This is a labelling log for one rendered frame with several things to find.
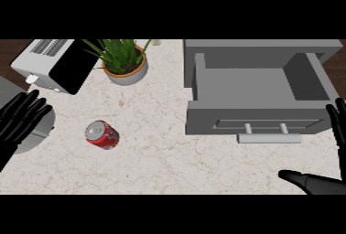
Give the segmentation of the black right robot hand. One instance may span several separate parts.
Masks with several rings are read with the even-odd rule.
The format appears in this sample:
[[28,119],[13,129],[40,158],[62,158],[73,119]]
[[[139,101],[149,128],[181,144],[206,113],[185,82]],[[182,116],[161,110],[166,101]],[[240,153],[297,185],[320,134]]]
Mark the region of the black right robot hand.
[[302,174],[297,171],[280,170],[278,177],[294,184],[308,195],[346,195],[346,102],[336,98],[336,105],[327,104],[331,128],[339,147],[340,179],[321,175]]

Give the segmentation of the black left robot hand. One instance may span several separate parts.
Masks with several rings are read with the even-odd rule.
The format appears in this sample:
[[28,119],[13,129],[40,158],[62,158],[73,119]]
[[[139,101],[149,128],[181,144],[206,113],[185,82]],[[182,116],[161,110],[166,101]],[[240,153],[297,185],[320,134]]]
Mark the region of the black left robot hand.
[[18,145],[53,109],[39,95],[39,90],[21,92],[0,109],[0,172],[18,150]]

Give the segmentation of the red soda can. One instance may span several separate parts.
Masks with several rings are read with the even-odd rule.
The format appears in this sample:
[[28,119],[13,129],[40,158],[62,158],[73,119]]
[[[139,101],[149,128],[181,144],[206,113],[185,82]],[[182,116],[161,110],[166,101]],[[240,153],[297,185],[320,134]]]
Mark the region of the red soda can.
[[105,121],[98,120],[87,126],[86,141],[104,150],[118,145],[118,132]]

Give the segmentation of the grey open drawer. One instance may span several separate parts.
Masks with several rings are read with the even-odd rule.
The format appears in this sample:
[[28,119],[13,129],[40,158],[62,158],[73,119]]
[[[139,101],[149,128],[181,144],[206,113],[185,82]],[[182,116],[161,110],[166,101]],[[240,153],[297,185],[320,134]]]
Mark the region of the grey open drawer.
[[296,54],[280,69],[210,69],[195,54],[188,134],[315,134],[331,128],[325,105],[339,96],[315,54]]

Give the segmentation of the white toaster oven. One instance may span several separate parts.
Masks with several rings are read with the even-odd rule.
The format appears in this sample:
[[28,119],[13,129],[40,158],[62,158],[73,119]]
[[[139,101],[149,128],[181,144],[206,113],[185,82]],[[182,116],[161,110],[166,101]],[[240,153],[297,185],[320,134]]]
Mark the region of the white toaster oven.
[[76,95],[99,58],[81,39],[34,39],[11,62],[28,84]]

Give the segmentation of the potted green plant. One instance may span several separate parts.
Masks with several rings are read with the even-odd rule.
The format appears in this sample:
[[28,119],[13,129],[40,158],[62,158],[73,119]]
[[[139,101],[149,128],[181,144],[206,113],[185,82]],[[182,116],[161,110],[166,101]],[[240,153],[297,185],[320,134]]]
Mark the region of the potted green plant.
[[141,47],[133,39],[84,39],[90,49],[86,51],[102,61],[101,69],[108,79],[120,86],[135,85],[147,76],[149,63],[147,45]]

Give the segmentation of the grey cabinet body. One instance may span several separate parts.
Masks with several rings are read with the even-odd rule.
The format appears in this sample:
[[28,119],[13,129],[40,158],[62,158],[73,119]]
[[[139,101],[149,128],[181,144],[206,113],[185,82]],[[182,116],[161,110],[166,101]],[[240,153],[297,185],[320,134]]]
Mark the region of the grey cabinet body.
[[209,69],[280,69],[287,74],[299,101],[327,101],[327,88],[318,81],[322,63],[337,54],[337,39],[185,39],[184,86],[192,87],[195,54]]

